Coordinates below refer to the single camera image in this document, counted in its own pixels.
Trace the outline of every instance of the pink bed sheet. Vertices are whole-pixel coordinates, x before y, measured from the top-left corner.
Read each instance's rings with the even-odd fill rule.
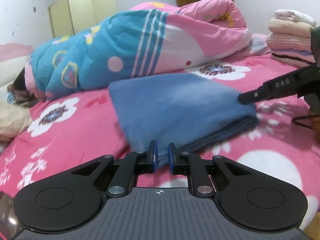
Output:
[[[185,71],[245,92],[293,70],[293,66],[266,54],[229,58]],[[31,109],[31,114],[35,121],[0,156],[0,191],[12,197],[39,179],[101,155],[122,158],[129,151],[108,90],[39,103]],[[206,159],[226,156],[300,188],[309,204],[302,228],[317,212],[320,199],[320,147],[313,131],[291,123],[292,117],[305,114],[308,105],[296,96],[258,103],[260,124],[256,129],[201,153]],[[55,121],[46,123],[46,117],[54,117]],[[140,176],[138,186],[185,187],[187,179],[170,175],[165,167],[155,175]]]

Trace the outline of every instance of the white stripe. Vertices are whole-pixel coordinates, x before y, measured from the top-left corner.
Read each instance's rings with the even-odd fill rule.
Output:
[[[160,17],[160,20],[159,20],[159,27],[158,27],[158,32],[157,32],[156,45],[153,48],[153,54],[152,54],[152,57],[151,57],[151,60],[150,60],[150,64],[149,64],[149,67],[148,67],[148,71],[147,71],[147,74],[146,74],[147,76],[150,74],[153,62],[155,61],[156,52],[158,50],[159,41],[160,41],[161,28],[162,28],[162,24],[163,24],[162,19],[163,19],[164,14],[165,13],[163,12],[161,17]]]
[[[144,34],[146,32],[146,29],[147,29],[147,25],[148,25],[148,22],[149,22],[149,18],[150,18],[150,14],[151,14],[152,10],[149,10],[149,13],[147,15],[147,18],[144,22],[144,27],[143,27],[143,30],[142,30],[142,35],[141,35],[141,38],[140,38],[140,42],[139,42],[139,46],[138,46],[138,52],[137,52],[137,56],[136,56],[136,59],[134,61],[134,65],[133,65],[133,71],[132,71],[132,74],[131,74],[131,77],[133,78],[134,77],[134,74],[136,72],[136,69],[137,69],[137,65],[138,65],[138,60],[139,60],[139,57],[140,57],[140,53],[141,53],[141,47],[142,47],[142,43],[143,43],[143,39],[144,39]]]
[[[149,53],[149,49],[150,49],[150,45],[151,45],[151,39],[152,39],[152,36],[153,36],[153,30],[155,28],[155,22],[156,22],[157,16],[158,16],[158,11],[157,11],[155,17],[153,18],[152,23],[151,23],[151,29],[150,29],[150,33],[149,33],[146,52],[144,53],[144,57],[143,57],[143,61],[142,61],[142,66],[140,68],[139,76],[142,76],[144,65],[146,64],[146,60],[147,60],[147,56],[148,56],[148,53]]]

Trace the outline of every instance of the cabinet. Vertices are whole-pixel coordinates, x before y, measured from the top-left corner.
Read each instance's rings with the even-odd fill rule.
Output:
[[[60,0],[49,7],[54,37],[77,34],[118,12],[116,0]]]

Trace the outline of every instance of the blue towel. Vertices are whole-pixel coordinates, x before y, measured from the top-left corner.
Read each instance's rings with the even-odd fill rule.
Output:
[[[159,167],[171,142],[196,151],[258,124],[255,105],[240,104],[237,90],[194,74],[116,81],[109,92],[131,149],[147,150],[156,140]]]

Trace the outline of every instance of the gray ribbed plate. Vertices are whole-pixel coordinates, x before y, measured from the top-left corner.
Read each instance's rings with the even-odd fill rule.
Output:
[[[262,234],[227,220],[212,200],[187,188],[134,188],[110,199],[90,223],[72,232],[42,235],[24,230],[16,240],[306,240],[299,229]]]

